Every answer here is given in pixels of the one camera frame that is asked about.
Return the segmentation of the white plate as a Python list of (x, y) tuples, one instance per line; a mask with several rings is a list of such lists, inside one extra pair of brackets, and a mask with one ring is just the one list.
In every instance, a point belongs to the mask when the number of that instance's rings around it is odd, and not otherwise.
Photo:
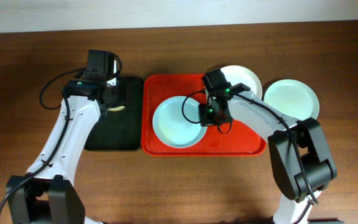
[(250, 87), (259, 99), (262, 99), (262, 84), (253, 71), (239, 65), (228, 65), (220, 70), (231, 85), (243, 83)]

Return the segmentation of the light blue plate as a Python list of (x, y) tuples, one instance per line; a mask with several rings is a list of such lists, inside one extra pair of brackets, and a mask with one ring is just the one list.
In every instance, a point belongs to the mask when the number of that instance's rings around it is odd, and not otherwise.
[(152, 127), (158, 139), (174, 148), (187, 148), (200, 142), (206, 134), (207, 127), (193, 124), (185, 116), (195, 121), (198, 118), (199, 103), (185, 96), (173, 96), (164, 100), (154, 111)]

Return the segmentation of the green and yellow sponge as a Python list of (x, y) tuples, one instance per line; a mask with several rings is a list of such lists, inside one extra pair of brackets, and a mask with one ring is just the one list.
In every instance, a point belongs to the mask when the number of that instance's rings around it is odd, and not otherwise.
[(122, 111), (124, 109), (125, 109), (125, 106), (117, 106), (117, 107), (109, 108), (108, 111), (110, 111), (110, 112), (118, 112), (118, 111)]

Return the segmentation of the pale green plate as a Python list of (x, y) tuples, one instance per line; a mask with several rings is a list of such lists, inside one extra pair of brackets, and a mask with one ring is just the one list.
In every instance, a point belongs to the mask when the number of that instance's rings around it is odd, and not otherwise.
[(299, 120), (317, 119), (319, 115), (316, 93), (298, 80), (284, 79), (272, 83), (265, 91), (264, 101), (279, 112)]

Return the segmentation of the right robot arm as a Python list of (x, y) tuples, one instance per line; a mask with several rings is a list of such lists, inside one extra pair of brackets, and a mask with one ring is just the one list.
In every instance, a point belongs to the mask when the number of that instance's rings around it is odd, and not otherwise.
[(206, 103), (201, 126), (239, 121), (267, 142), (273, 178), (282, 196), (272, 223), (309, 223), (318, 196), (337, 177), (337, 167), (319, 122), (285, 115), (263, 102), (243, 83), (232, 85), (220, 69), (201, 78)]

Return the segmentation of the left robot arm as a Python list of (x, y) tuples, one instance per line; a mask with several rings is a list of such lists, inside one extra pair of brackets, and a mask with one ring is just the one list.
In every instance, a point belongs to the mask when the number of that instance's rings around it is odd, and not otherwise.
[(87, 66), (60, 89), (60, 112), (41, 153), (25, 175), (8, 180), (0, 217), (8, 205), (13, 223), (94, 223), (74, 188), (75, 173), (94, 125), (123, 107), (116, 90), (121, 70), (118, 55), (89, 50)]

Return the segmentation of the red plastic tray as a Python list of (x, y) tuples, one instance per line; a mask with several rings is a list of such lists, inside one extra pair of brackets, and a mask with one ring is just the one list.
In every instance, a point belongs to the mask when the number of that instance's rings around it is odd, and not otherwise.
[(173, 96), (188, 96), (204, 88), (201, 74), (155, 74), (144, 83), (141, 147), (151, 156), (258, 156), (267, 143), (253, 130), (233, 121), (231, 131), (221, 134), (210, 126), (202, 140), (183, 149), (170, 147), (156, 136), (152, 118), (157, 106)]

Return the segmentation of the black rectangular tray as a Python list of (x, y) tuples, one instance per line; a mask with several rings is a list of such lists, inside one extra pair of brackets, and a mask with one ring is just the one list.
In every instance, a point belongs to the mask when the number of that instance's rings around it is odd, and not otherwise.
[(125, 109), (108, 111), (93, 126), (85, 144), (88, 151), (136, 151), (140, 147), (144, 81), (141, 77), (119, 77)]

